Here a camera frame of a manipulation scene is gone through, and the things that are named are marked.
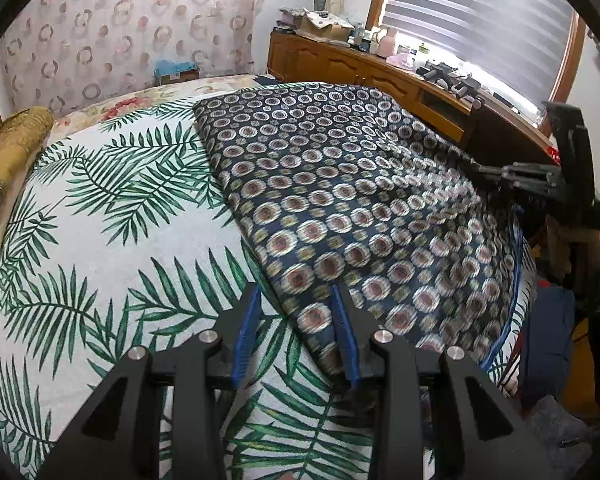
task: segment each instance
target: green leaf pattern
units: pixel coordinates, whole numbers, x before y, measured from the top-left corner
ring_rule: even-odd
[[[364,479],[370,422],[331,391],[227,212],[195,101],[114,118],[38,157],[0,252],[0,446],[35,478],[129,347],[179,345],[256,281],[263,315],[250,380],[222,425],[229,477]],[[167,476],[170,399],[160,433]]]

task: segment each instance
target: navy patterned blanket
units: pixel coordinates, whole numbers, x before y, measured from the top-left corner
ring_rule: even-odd
[[[514,299],[514,243],[458,169],[466,155],[377,89],[324,83],[200,102],[198,131],[225,197],[316,362],[342,371],[328,301],[417,347],[478,362]]]

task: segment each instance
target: drawer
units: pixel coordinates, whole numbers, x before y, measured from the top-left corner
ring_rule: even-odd
[[[418,93],[413,113],[455,142],[462,139],[469,124],[467,114],[426,90]]]
[[[389,72],[388,70],[369,66],[362,78],[362,84],[376,87],[389,94],[401,107],[413,112],[413,105],[418,95],[418,86],[396,77],[395,71]]]

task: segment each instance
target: window blind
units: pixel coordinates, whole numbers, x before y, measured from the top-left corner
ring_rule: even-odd
[[[384,0],[380,23],[480,66],[542,108],[572,12],[566,0]]]

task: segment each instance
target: wooden dresser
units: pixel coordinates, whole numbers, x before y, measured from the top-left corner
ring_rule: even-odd
[[[496,130],[506,130],[507,139],[498,138],[497,131],[483,131],[467,102],[456,99],[415,74],[388,65],[373,54],[317,43],[294,34],[272,32],[268,68],[272,75],[285,82],[325,81],[376,87],[471,154],[473,148],[480,152],[481,148],[495,142],[505,151],[510,144],[514,149],[512,156],[517,157],[509,161],[504,156],[498,162],[550,162],[545,153],[550,145],[548,139],[496,99],[487,96],[486,108],[502,123],[502,128]],[[484,115],[485,111],[481,113],[481,124],[486,124]],[[484,156],[476,156],[483,164],[491,163],[480,158],[485,159]]]

